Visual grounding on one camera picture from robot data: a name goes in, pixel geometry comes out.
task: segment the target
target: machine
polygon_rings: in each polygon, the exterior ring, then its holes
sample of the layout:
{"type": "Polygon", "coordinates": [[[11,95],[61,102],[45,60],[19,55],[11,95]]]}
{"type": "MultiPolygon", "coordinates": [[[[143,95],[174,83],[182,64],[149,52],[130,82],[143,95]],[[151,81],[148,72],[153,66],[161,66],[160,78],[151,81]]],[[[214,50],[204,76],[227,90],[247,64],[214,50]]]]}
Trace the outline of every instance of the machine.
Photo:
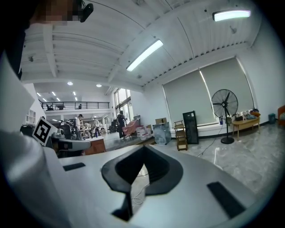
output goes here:
{"type": "Polygon", "coordinates": [[[249,219],[245,213],[252,213],[247,208],[256,201],[249,189],[212,163],[164,147],[130,146],[58,159],[53,149],[31,137],[1,131],[0,138],[9,185],[46,227],[229,227],[232,218],[242,226],[238,219],[249,219]],[[130,189],[143,164],[150,185],[133,214],[130,189]]]}

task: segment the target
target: wooden table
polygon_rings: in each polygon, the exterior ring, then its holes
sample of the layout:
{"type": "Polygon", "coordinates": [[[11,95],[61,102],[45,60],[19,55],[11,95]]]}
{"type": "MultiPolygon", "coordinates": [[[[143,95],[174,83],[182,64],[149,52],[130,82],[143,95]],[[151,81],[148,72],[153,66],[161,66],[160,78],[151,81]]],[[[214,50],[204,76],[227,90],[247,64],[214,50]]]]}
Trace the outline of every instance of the wooden table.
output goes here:
{"type": "Polygon", "coordinates": [[[246,129],[249,127],[252,127],[252,129],[253,129],[253,125],[255,125],[255,124],[258,124],[258,130],[260,130],[259,121],[260,121],[259,117],[257,117],[256,119],[246,119],[246,120],[242,120],[242,121],[233,121],[232,122],[232,125],[233,125],[232,134],[234,135],[234,133],[235,133],[235,126],[237,127],[237,140],[239,140],[239,130],[246,129]]]}
{"type": "Polygon", "coordinates": [[[104,138],[102,136],[88,138],[86,141],[91,142],[91,147],[85,150],[85,155],[94,155],[106,152],[104,138]]]}

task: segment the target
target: black opening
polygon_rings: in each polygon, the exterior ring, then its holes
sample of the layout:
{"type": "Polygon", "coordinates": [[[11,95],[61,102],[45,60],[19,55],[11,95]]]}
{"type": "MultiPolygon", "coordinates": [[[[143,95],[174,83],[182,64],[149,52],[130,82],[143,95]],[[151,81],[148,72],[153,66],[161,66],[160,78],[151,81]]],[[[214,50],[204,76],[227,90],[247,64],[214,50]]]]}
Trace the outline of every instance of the black opening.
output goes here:
{"type": "Polygon", "coordinates": [[[103,179],[114,191],[126,194],[120,209],[112,214],[128,221],[132,215],[131,185],[145,164],[150,185],[146,187],[146,195],[159,195],[170,192],[181,180],[183,168],[181,164],[151,146],[133,149],[103,165],[103,179]]]}

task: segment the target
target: roller blind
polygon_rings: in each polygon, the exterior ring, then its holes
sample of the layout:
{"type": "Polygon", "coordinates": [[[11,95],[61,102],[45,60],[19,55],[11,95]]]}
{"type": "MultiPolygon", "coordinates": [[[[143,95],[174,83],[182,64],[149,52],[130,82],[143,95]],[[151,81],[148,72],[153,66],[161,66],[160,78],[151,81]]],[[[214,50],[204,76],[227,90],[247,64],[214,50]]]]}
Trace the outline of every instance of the roller blind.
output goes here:
{"type": "Polygon", "coordinates": [[[164,85],[171,122],[183,120],[183,113],[195,111],[197,124],[215,122],[207,88],[199,71],[164,85]]]}
{"type": "Polygon", "coordinates": [[[238,100],[237,112],[253,108],[252,94],[248,81],[236,58],[219,62],[200,69],[211,97],[222,89],[232,91],[238,100]]]}

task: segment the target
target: blue container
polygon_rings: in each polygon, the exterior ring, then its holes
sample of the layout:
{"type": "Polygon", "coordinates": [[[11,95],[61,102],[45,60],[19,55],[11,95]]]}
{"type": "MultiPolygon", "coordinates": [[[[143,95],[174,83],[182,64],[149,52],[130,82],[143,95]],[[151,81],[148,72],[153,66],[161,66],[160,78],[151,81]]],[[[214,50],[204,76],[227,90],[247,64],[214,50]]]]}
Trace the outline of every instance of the blue container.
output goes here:
{"type": "Polygon", "coordinates": [[[268,121],[270,124],[274,124],[276,119],[275,119],[275,114],[274,113],[271,113],[268,115],[268,121]]]}

